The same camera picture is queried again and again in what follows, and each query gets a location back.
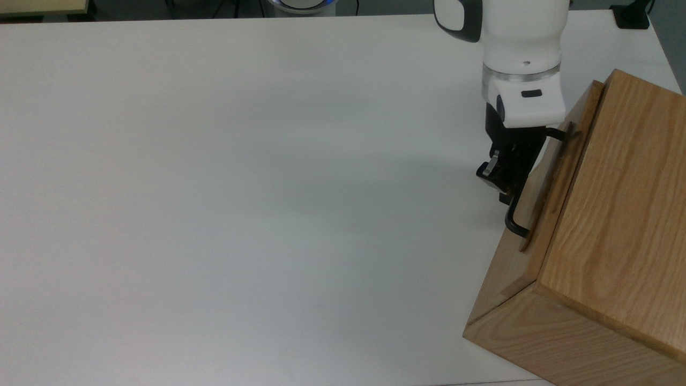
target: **white table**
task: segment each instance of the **white table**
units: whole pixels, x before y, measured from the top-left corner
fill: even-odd
[[[610,12],[563,48],[570,104],[678,90]],[[505,212],[481,54],[431,15],[0,25],[0,384],[536,379],[461,338]]]

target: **wooden drawer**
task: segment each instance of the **wooden drawer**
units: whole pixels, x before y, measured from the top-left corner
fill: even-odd
[[[562,127],[464,336],[559,386],[686,386],[686,98],[614,71]]]

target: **floor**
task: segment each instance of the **floor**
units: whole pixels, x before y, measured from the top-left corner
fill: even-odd
[[[98,21],[159,20],[172,18],[166,0],[96,0]],[[267,0],[168,0],[174,3],[178,19],[233,18],[238,3],[239,18],[271,16]],[[426,14],[433,12],[432,0],[339,0],[337,14],[353,16],[359,1],[359,15]],[[573,0],[572,10],[607,9],[629,0]],[[686,1],[656,0],[650,15],[682,91],[686,89]],[[45,22],[66,21],[51,16]]]

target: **wood grain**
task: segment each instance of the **wood grain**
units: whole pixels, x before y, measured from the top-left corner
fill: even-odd
[[[474,323],[537,279],[562,203],[578,167],[603,86],[600,82],[594,82],[589,87],[570,111],[565,123],[560,125],[569,129],[564,146],[559,141],[551,141],[541,162],[529,176],[515,219],[530,227],[532,236],[528,241],[531,243],[522,245],[522,238],[507,229],[503,232],[468,324]]]
[[[1,0],[0,16],[85,13],[88,0]]]
[[[615,71],[537,292],[686,363],[686,98]]]
[[[685,386],[686,365],[533,291],[467,327],[464,337],[558,386]]]

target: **wooden panel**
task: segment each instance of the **wooden panel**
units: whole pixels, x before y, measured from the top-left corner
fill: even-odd
[[[540,292],[686,362],[686,98],[615,71]]]
[[[85,13],[88,0],[1,0],[0,16]]]
[[[686,365],[527,287],[464,337],[558,386],[686,386]]]
[[[503,232],[468,324],[537,279],[586,143],[603,86],[600,82],[594,82],[589,87],[561,125],[569,129],[564,146],[560,146],[559,141],[551,141],[541,162],[531,172],[515,213],[515,219],[532,230],[531,243],[523,245],[523,239],[519,236],[507,229]]]

